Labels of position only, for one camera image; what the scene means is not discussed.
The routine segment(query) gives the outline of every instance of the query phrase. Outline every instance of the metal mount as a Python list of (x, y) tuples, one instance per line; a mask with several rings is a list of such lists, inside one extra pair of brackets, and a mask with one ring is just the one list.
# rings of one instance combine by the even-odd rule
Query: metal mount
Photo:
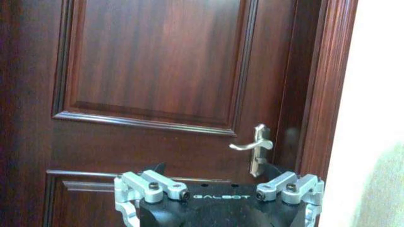
[(257, 200), (273, 201), (281, 192), (282, 202), (295, 205), (306, 203), (305, 227), (314, 227), (315, 216), (321, 213), (323, 181), (311, 174), (298, 178), (294, 173), (285, 172), (266, 183), (257, 185)]
[(273, 148), (273, 143), (269, 140), (270, 130), (266, 128), (263, 124), (259, 124), (254, 127), (254, 136), (253, 143), (247, 145), (234, 145), (230, 144), (229, 148), (234, 150), (249, 150), (250, 152), (250, 165), (249, 165), (249, 173), (253, 177), (259, 176), (263, 171), (263, 165), (267, 163), (266, 161), (266, 150)]
[(143, 171), (139, 176), (126, 172), (113, 179), (113, 185), (114, 209), (121, 212), (127, 227), (139, 226), (134, 208), (138, 208), (139, 199), (143, 198), (146, 203), (157, 203), (162, 200), (162, 192), (171, 200), (183, 201), (189, 198), (186, 185), (174, 182), (153, 170)]

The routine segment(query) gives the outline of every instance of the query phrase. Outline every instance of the door molding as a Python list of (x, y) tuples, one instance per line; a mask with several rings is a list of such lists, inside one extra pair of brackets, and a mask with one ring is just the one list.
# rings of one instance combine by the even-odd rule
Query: door molding
[(323, 0), (295, 170), (326, 177), (357, 0)]

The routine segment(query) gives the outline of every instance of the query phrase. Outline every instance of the wooden door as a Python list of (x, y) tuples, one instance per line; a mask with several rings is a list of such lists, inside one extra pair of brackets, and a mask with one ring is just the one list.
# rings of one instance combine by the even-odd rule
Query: wooden door
[[(118, 226), (114, 173), (158, 162), (167, 176), (257, 181), (249, 152), (227, 144), (250, 143), (258, 123), (283, 140), (281, 114), (302, 106), (298, 93), (282, 102), (295, 9), (295, 0), (9, 3), (7, 226)], [(275, 157), (293, 168), (295, 153)]]

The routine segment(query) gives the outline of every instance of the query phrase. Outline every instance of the door lock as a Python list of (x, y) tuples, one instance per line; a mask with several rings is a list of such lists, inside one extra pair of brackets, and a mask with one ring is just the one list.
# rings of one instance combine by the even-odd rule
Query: door lock
[(269, 132), (270, 130), (266, 128), (266, 126), (263, 124), (259, 124), (254, 127), (253, 143), (246, 145), (229, 145), (229, 148), (234, 150), (253, 149), (250, 152), (249, 165), (249, 173), (253, 175), (253, 177), (257, 177), (262, 174), (265, 170), (263, 164), (267, 163), (266, 150), (270, 150), (273, 148), (273, 143), (269, 140)]

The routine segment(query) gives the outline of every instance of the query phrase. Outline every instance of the bolt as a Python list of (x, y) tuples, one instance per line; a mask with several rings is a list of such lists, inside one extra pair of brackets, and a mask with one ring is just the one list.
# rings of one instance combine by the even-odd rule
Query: bolt
[(262, 192), (257, 191), (255, 198), (258, 201), (262, 201), (265, 199), (265, 194)]
[(149, 189), (150, 190), (157, 190), (158, 189), (158, 183), (157, 182), (150, 182), (149, 183)]
[(287, 183), (287, 184), (285, 185), (285, 189), (286, 189), (287, 191), (290, 191), (290, 192), (295, 192), (295, 191), (297, 191), (295, 184)]
[(182, 201), (186, 201), (189, 199), (189, 191), (186, 190), (182, 190), (178, 194), (178, 198), (182, 200)]

